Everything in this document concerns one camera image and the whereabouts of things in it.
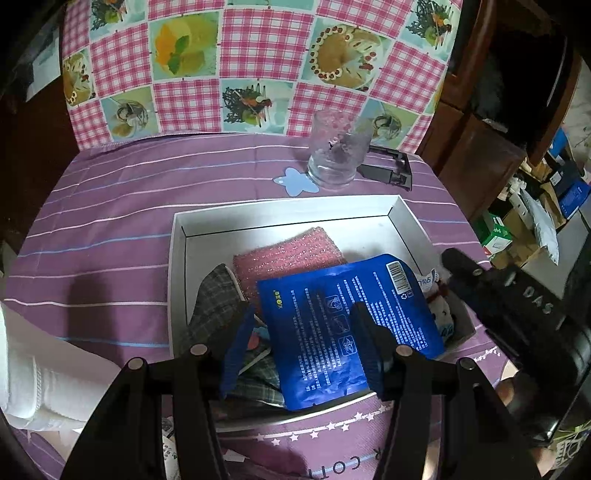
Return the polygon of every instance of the blue star sticker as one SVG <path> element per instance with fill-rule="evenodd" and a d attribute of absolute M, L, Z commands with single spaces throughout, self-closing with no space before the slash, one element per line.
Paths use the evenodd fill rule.
<path fill-rule="evenodd" d="M 291 167 L 285 169 L 285 177 L 277 177 L 273 181 L 283 185 L 290 197 L 297 197 L 302 192 L 318 193 L 320 191 L 318 185 L 310 180 L 308 175 Z"/>

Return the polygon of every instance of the pink gingham pattern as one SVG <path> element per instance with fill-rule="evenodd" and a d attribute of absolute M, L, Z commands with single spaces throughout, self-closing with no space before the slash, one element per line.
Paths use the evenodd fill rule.
<path fill-rule="evenodd" d="M 90 52 L 101 98 L 152 82 L 146 23 L 101 38 Z"/>
<path fill-rule="evenodd" d="M 287 135 L 305 137 L 312 130 L 315 111 L 325 108 L 359 114 L 366 96 L 356 90 L 339 89 L 335 86 L 310 85 L 300 82 L 295 87 L 290 108 Z"/>
<path fill-rule="evenodd" d="M 225 4 L 225 0 L 150 0 L 148 20 L 202 12 L 203 10 L 219 10 L 224 8 Z"/>
<path fill-rule="evenodd" d="M 219 79 L 154 83 L 154 105 L 162 131 L 221 131 L 219 91 Z"/>
<path fill-rule="evenodd" d="M 415 153 L 418 146 L 423 141 L 423 137 L 431 125 L 432 115 L 421 115 L 414 126 L 408 132 L 408 135 L 398 146 L 398 149 L 406 153 Z"/>
<path fill-rule="evenodd" d="M 317 13 L 395 38 L 412 5 L 410 0 L 320 0 Z"/>
<path fill-rule="evenodd" d="M 112 141 L 98 100 L 74 107 L 70 110 L 70 121 L 78 148 L 81 150 Z"/>
<path fill-rule="evenodd" d="M 70 5 L 64 19 L 63 39 L 61 52 L 63 58 L 83 49 L 90 43 L 88 36 L 90 18 L 90 2 L 78 0 Z"/>
<path fill-rule="evenodd" d="M 373 98 L 422 113 L 445 74 L 446 64 L 402 42 L 390 57 L 369 91 Z"/>
<path fill-rule="evenodd" d="M 297 80 L 313 20 L 298 12 L 226 9 L 220 77 Z"/>

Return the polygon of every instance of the metal screw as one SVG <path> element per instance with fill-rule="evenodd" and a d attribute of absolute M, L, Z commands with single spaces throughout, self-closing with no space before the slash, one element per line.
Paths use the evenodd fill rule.
<path fill-rule="evenodd" d="M 398 345 L 396 347 L 396 353 L 400 356 L 411 356 L 413 354 L 413 349 L 408 345 Z"/>
<path fill-rule="evenodd" d="M 191 347 L 191 355 L 195 356 L 202 356 L 207 353 L 207 345 L 202 343 L 198 343 L 197 345 L 193 345 Z"/>
<path fill-rule="evenodd" d="M 465 370 L 473 370 L 474 368 L 476 368 L 476 362 L 472 360 L 472 358 L 460 358 L 460 367 L 462 367 Z"/>
<path fill-rule="evenodd" d="M 144 359 L 135 357 L 132 358 L 129 362 L 127 362 L 127 368 L 130 370 L 139 370 L 144 366 Z"/>

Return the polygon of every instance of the barcode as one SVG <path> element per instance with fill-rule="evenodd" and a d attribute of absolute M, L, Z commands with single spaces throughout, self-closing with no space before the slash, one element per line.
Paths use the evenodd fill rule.
<path fill-rule="evenodd" d="M 398 295 L 402 295 L 402 293 L 411 289 L 406 273 L 400 262 L 391 262 L 386 265 L 386 268 L 388 269 L 388 273 L 390 273 L 390 278 L 392 279 L 392 283 L 394 284 L 394 288 Z"/>

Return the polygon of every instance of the white star pattern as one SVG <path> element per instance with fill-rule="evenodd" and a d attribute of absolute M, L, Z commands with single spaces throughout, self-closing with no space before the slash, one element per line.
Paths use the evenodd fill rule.
<path fill-rule="evenodd" d="M 240 438 L 240 440 L 254 440 L 254 439 L 256 439 L 257 442 L 263 442 L 266 439 L 268 439 L 268 440 L 273 439 L 271 443 L 274 446 L 278 446 L 281 442 L 280 438 L 282 438 L 282 437 L 288 437 L 292 442 L 296 442 L 298 440 L 298 438 L 300 437 L 300 435 L 310 434 L 310 437 L 315 439 L 315 438 L 318 438 L 319 432 L 322 430 L 335 430 L 336 428 L 340 428 L 343 430 L 343 432 L 346 432 L 349 430 L 349 425 L 351 423 L 355 423 L 357 421 L 361 421 L 364 419 L 367 419 L 368 421 L 375 420 L 375 417 L 377 415 L 385 413 L 388 410 L 392 410 L 393 407 L 394 407 L 394 402 L 389 401 L 389 402 L 380 404 L 379 409 L 377 409 L 376 411 L 370 411 L 366 414 L 357 412 L 353 417 L 351 417 L 347 420 L 339 421 L 337 423 L 330 422 L 328 425 L 314 426 L 314 427 L 306 429 L 306 430 L 301 430 L 297 434 L 295 432 L 276 432 L 276 433 L 268 433 L 266 435 L 259 433 L 256 436 L 242 437 L 242 438 Z"/>

